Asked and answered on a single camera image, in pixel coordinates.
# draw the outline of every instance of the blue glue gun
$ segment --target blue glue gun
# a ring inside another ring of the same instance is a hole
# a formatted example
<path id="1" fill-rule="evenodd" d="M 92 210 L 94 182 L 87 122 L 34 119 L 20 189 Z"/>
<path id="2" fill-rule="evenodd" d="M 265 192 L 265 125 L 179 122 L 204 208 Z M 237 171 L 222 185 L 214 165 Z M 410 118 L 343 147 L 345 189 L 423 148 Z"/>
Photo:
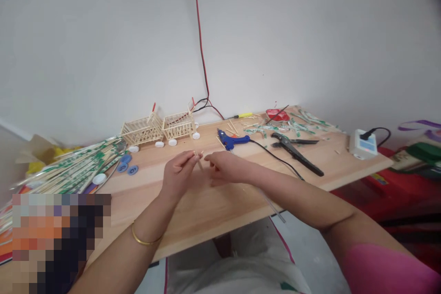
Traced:
<path id="1" fill-rule="evenodd" d="M 220 141 L 225 146 L 225 149 L 228 151 L 232 150 L 234 145 L 249 142 L 249 136 L 245 136 L 243 138 L 232 138 L 227 136 L 226 133 L 220 129 L 217 129 L 217 134 L 219 135 Z"/>

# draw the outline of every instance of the white wall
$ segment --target white wall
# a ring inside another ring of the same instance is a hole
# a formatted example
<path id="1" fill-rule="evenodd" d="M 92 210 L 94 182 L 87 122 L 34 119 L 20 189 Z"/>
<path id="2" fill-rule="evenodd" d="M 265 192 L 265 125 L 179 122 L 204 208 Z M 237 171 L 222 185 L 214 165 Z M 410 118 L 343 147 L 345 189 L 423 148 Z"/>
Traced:
<path id="1" fill-rule="evenodd" d="M 24 179 L 28 169 L 27 164 L 15 164 L 24 144 L 25 140 L 0 126 L 0 208 L 16 193 L 9 190 L 11 185 Z"/>
<path id="2" fill-rule="evenodd" d="M 440 120 L 437 3 L 199 0 L 210 98 L 225 116 L 300 103 L 347 131 Z M 0 10 L 0 119 L 25 132 L 86 143 L 153 102 L 175 113 L 205 96 L 194 0 L 0 0 Z"/>

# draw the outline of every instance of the gold bangle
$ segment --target gold bangle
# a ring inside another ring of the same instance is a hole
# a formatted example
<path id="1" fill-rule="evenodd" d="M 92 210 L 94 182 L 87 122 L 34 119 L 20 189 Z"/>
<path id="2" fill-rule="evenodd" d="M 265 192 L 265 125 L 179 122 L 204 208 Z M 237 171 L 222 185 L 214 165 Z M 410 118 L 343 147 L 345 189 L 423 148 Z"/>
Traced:
<path id="1" fill-rule="evenodd" d="M 146 243 L 146 242 L 144 242 L 144 241 L 141 241 L 141 240 L 136 236 L 136 234 L 135 234 L 135 228 L 133 227 L 134 223 L 135 223 L 135 221 L 133 221 L 133 223 L 132 223 L 132 234 L 133 234 L 133 238 L 134 238 L 138 243 L 140 243 L 141 245 L 144 245 L 144 246 L 151 246 L 151 245 L 157 243 L 159 240 L 161 240 L 162 237 L 164 236 L 164 234 L 162 234 L 162 236 L 160 236 L 159 239 L 156 239 L 155 241 L 150 242 L 150 243 Z"/>

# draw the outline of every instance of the pink sleeve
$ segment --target pink sleeve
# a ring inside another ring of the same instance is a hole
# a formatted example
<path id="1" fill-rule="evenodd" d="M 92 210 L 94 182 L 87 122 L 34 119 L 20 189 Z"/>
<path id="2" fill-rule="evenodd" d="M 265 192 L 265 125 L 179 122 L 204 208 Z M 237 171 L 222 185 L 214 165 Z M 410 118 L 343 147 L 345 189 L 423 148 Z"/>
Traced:
<path id="1" fill-rule="evenodd" d="M 352 294 L 439 294 L 441 276 L 418 259 L 373 244 L 352 247 L 342 271 Z"/>

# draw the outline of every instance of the wire cutter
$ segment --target wire cutter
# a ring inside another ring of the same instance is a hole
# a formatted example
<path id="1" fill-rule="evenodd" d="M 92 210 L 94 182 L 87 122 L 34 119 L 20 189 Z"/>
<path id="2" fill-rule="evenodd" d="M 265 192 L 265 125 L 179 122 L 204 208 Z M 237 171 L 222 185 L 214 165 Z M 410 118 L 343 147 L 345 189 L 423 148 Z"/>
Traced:
<path id="1" fill-rule="evenodd" d="M 278 132 L 274 132 L 271 137 L 277 138 L 280 142 L 275 142 L 271 146 L 282 147 L 288 153 L 290 153 L 294 159 L 298 160 L 309 170 L 314 172 L 317 176 L 323 177 L 325 174 L 318 167 L 308 161 L 300 152 L 294 148 L 293 143 L 301 145 L 315 145 L 318 140 L 302 140 L 302 139 L 287 139 Z"/>

